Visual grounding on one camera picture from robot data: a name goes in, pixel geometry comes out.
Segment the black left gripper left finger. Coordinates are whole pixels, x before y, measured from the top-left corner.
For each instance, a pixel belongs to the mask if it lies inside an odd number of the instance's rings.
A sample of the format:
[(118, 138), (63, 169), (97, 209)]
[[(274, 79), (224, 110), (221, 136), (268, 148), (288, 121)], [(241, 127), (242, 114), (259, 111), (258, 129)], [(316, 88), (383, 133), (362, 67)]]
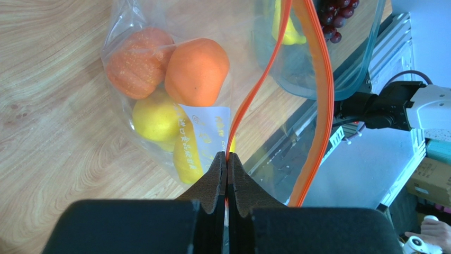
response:
[(218, 152), (208, 171), (177, 201), (190, 201), (196, 212), (190, 248), (192, 253), (222, 253), (227, 160)]

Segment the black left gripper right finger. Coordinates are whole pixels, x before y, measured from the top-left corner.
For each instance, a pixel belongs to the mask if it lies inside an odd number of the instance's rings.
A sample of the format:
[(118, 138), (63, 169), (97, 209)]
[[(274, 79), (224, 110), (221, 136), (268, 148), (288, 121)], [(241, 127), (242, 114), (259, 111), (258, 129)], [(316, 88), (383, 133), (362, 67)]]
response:
[(228, 154), (227, 195), (230, 253), (269, 253), (275, 249), (271, 219), (286, 208), (244, 170), (235, 153)]

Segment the yellow lemon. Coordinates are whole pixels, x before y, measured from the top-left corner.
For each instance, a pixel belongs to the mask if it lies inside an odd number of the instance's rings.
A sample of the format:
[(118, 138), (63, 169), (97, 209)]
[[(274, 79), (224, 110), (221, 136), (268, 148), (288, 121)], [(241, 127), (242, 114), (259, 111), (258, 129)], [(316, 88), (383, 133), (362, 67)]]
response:
[(224, 124), (217, 121), (215, 131), (197, 130), (189, 119), (179, 119), (178, 128), (173, 164), (182, 183), (194, 184), (208, 171), (216, 153), (226, 150)]

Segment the yellow pear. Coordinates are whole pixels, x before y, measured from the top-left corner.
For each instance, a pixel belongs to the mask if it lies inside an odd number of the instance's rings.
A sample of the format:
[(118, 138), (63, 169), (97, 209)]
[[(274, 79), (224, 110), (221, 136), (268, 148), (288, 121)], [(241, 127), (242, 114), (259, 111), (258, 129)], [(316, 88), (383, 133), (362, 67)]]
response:
[(132, 111), (136, 133), (167, 152), (174, 151), (181, 119), (186, 119), (184, 110), (161, 87), (137, 100)]

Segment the clear orange zip top bag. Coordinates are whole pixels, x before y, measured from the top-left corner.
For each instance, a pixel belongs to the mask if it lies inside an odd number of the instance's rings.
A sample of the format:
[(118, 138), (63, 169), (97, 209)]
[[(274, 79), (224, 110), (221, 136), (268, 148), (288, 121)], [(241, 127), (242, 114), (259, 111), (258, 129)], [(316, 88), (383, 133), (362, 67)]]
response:
[[(313, 1), (281, 1), (279, 36), (267, 65), (262, 68), (254, 45), (257, 1), (113, 1), (109, 29), (101, 51), (105, 74), (111, 55), (133, 33), (145, 28), (158, 28), (171, 35), (175, 49), (182, 43), (199, 38), (217, 42), (227, 53), (230, 68), (215, 104), (194, 107), (178, 104), (197, 130), (215, 131), (217, 121), (224, 124), (226, 152), (259, 146), (265, 131), (279, 130), (290, 117), (290, 106), (296, 96), (281, 89), (269, 72), (277, 59), (287, 20), (294, 10), (310, 44), (312, 65), (317, 85), (317, 116), (313, 141), (307, 147), (307, 159), (297, 174), (289, 206), (301, 206), (322, 163), (332, 129), (334, 99), (333, 71)], [(173, 152), (136, 133), (132, 122), (133, 107), (138, 99), (119, 92), (109, 81), (117, 115), (135, 141), (164, 164), (171, 173), (177, 171)]]

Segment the orange tangerine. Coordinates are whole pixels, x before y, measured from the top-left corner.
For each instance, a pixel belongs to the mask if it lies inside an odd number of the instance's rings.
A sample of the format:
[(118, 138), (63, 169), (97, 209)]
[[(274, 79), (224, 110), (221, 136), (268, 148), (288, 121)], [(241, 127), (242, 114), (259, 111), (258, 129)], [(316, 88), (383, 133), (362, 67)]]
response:
[(212, 106), (229, 68), (227, 53), (214, 40), (199, 38), (182, 43), (173, 52), (167, 67), (166, 92), (178, 104)]

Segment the orange mini pumpkin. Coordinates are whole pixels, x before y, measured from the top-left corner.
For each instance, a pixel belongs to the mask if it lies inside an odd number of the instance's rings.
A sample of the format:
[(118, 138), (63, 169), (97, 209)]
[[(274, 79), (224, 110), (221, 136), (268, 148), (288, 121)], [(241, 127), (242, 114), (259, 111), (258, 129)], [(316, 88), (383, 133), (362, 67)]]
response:
[(161, 29), (149, 27), (135, 32), (111, 55), (107, 78), (123, 95), (146, 98), (164, 81), (174, 50), (171, 35)]

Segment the purple grape bunch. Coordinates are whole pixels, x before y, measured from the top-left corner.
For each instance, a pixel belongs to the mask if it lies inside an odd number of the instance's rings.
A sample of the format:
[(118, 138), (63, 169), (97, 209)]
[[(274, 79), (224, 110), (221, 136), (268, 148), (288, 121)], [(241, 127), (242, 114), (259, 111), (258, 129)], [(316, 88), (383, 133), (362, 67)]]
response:
[(333, 44), (342, 40), (342, 34), (338, 31), (345, 26), (355, 9), (359, 7), (359, 0), (319, 1), (317, 16), (326, 42)]

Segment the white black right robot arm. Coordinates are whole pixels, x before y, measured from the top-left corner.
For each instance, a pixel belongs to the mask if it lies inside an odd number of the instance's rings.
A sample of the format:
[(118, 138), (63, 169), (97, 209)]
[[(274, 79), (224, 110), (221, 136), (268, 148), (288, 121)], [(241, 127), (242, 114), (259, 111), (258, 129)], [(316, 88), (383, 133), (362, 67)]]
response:
[(332, 125), (363, 122), (368, 129), (450, 129), (450, 88), (394, 81), (379, 94), (356, 92), (335, 102)]

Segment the person hand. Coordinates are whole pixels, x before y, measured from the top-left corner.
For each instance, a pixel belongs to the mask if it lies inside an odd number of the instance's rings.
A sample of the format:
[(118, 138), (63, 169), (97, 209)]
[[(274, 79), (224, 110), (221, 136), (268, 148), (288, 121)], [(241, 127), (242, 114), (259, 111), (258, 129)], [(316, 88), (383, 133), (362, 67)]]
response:
[(424, 242), (439, 246), (443, 253), (450, 253), (450, 225), (442, 221), (424, 219), (420, 233), (405, 232), (406, 237), (419, 237)]

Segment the yellow banana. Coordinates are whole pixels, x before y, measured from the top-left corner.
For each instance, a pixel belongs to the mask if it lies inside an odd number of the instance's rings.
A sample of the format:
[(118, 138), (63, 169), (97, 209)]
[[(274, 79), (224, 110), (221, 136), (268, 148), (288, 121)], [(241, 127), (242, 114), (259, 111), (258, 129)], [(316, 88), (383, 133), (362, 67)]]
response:
[[(276, 0), (274, 4), (274, 16), (272, 24), (272, 37), (277, 41), (279, 36), (279, 28), (281, 22), (281, 0)], [(292, 46), (295, 44), (303, 45), (306, 44), (307, 40), (304, 35), (297, 31), (292, 19), (289, 17), (287, 20), (287, 25), (283, 35), (281, 44), (286, 46)]]

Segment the grey plastic fruit tray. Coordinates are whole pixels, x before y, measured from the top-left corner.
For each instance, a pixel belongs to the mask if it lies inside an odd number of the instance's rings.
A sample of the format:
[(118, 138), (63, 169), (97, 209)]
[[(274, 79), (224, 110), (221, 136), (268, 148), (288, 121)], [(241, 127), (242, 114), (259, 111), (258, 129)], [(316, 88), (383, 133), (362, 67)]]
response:
[[(317, 12), (319, 1), (313, 1)], [(272, 24), (275, 1), (257, 1), (255, 13), (258, 19), (254, 24), (254, 45), (259, 65), (264, 68), (276, 45), (272, 37)], [(340, 101), (355, 93), (367, 72), (374, 49), (376, 33), (380, 26), (385, 1), (360, 1), (354, 15), (338, 31), (342, 40), (333, 44), (327, 42), (333, 78), (335, 100)], [(298, 32), (303, 35), (303, 26), (294, 10), (290, 18)], [(281, 45), (270, 72), (278, 86), (286, 92), (316, 99), (317, 85), (312, 65), (310, 44)]]

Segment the white round device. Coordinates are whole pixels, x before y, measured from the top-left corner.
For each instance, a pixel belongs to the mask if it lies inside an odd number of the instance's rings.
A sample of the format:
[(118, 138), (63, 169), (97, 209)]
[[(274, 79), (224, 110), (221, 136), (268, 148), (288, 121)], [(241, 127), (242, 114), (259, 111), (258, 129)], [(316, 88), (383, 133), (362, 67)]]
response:
[(405, 242), (400, 241), (403, 253), (426, 253), (426, 254), (442, 254), (443, 250), (440, 246), (426, 243), (419, 237), (409, 237)]

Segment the cardboard box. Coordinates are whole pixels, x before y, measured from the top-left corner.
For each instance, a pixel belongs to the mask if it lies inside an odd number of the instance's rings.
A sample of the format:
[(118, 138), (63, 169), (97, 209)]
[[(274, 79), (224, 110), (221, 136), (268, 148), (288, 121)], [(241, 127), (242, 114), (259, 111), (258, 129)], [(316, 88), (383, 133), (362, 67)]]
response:
[(406, 187), (410, 194), (450, 207), (450, 165), (425, 157)]

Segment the aluminium front rail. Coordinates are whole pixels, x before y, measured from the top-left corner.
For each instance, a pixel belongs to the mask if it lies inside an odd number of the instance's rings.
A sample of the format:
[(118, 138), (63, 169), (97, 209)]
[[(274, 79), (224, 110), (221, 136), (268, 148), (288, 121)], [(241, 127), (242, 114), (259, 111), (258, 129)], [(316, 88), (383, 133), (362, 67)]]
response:
[(370, 64), (374, 94), (356, 93), (344, 109), (365, 122), (322, 166), (327, 206), (389, 206), (426, 154), (424, 132), (410, 126), (407, 110), (421, 79), (413, 73), (411, 19), (391, 19), (378, 38)]

